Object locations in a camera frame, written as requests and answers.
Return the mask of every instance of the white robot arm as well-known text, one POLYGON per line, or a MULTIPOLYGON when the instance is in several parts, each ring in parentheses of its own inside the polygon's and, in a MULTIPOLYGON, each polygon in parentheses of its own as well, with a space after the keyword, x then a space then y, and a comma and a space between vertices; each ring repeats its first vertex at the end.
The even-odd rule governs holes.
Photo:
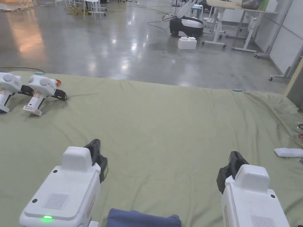
POLYGON ((197 0, 189 0, 177 13, 176 17, 181 19, 194 6, 197 0))
POLYGON ((231 152, 217 185, 225 227, 289 227, 277 195, 268 189, 266 169, 249 165, 239 152, 231 152))
POLYGON ((57 89, 57 81, 47 77, 33 75, 30 77, 28 86, 31 87, 35 93, 23 110, 30 112, 30 114, 41 116, 42 111, 39 110, 46 97, 51 96, 65 101, 67 99, 66 93, 57 89))
POLYGON ((19 218, 22 227, 98 227, 92 209, 107 174, 100 140, 85 147, 70 146, 19 218))
POLYGON ((6 104, 15 93, 33 96, 34 91, 29 86, 22 85, 20 76, 0 72, 0 111, 9 112, 6 104))

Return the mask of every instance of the white box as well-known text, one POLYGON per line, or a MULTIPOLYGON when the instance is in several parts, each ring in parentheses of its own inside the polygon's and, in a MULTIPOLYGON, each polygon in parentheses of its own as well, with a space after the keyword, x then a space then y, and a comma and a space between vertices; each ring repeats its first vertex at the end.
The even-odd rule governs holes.
POLYGON ((278 5, 278 2, 276 0, 270 0, 268 2, 268 5, 266 7, 266 12, 274 12, 276 10, 276 7, 278 5))
POLYGON ((178 48, 181 50, 196 49, 197 41, 194 37, 181 37, 178 42, 178 48))

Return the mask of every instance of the green tablecloth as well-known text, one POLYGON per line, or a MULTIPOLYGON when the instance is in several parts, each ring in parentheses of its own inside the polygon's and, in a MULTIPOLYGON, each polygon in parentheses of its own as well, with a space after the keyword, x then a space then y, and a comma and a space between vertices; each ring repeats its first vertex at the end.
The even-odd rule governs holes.
MULTIPOLYGON (((23 81, 33 73, 14 72, 23 81)), ((42 116, 16 94, 0 116, 0 218, 18 219, 68 146, 98 138, 108 158, 93 220, 105 226, 111 208, 179 215, 183 226, 221 227, 216 177, 231 151, 267 169, 290 226, 303 224, 303 165, 273 149, 301 148, 303 115, 273 93, 178 87, 136 81, 46 74, 60 79, 66 102, 47 98, 42 116)))

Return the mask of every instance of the concrete floor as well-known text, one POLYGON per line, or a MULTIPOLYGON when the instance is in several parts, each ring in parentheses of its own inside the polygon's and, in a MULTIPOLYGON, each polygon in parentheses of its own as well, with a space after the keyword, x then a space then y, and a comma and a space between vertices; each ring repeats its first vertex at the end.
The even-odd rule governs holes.
MULTIPOLYGON (((0 66, 181 86, 276 93, 286 89, 287 81, 268 80, 277 74, 269 60, 231 50, 231 39, 222 39, 227 44, 225 51, 211 44, 202 47, 201 40, 212 39, 209 35, 200 38, 196 50, 179 50, 178 39, 170 36, 169 29, 147 25, 160 21, 163 14, 133 6, 111 0, 106 17, 97 20, 67 15, 62 2, 57 8, 50 4, 23 12, 0 12, 0 66)), ((169 0, 140 0, 140 6, 175 10, 169 0)), ((153 25, 167 28, 169 23, 153 25)), ((223 29, 228 34, 235 32, 232 26, 223 29)))

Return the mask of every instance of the white remote control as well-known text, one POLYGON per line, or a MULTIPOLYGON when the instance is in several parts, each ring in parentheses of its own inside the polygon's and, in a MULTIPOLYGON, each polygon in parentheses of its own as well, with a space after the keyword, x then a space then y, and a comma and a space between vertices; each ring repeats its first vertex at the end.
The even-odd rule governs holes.
POLYGON ((274 149, 279 157, 283 158, 301 158, 303 157, 303 150, 296 148, 277 148, 274 149))

